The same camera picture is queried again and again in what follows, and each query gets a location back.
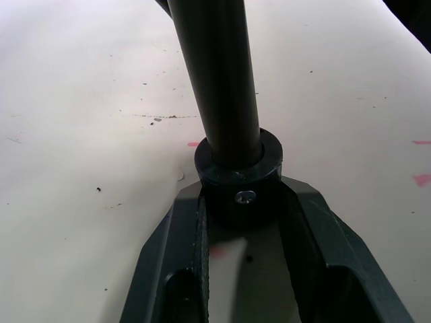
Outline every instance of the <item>pink mark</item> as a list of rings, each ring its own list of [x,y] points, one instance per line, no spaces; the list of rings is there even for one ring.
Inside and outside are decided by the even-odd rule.
[[[416,175],[413,179],[419,187],[431,184],[431,174]]]
[[[431,140],[429,141],[424,141],[424,140],[413,140],[413,142],[416,145],[431,145]]]
[[[222,247],[214,246],[209,249],[209,254],[214,258],[222,258],[226,251]]]

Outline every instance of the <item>screw head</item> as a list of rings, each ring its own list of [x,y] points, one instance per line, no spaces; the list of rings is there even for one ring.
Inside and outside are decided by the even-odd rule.
[[[234,199],[241,205],[250,204],[256,200],[256,193],[252,190],[242,190],[235,194]]]

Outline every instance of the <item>black pole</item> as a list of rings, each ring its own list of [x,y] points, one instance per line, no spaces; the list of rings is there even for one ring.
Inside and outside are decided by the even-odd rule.
[[[262,156],[243,0],[168,0],[213,161]]]

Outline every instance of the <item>white table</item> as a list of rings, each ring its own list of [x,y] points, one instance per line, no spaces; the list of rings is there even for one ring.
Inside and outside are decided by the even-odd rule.
[[[284,175],[323,193],[428,322],[431,185],[414,176],[431,145],[412,141],[431,140],[430,54],[379,0],[246,10]],[[143,243],[197,181],[173,23],[151,0],[21,0],[0,35],[0,321],[118,322]]]

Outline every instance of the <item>black cylinder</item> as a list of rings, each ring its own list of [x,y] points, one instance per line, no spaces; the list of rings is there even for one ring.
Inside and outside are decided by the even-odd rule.
[[[168,0],[211,158],[241,169],[262,157],[243,0]]]

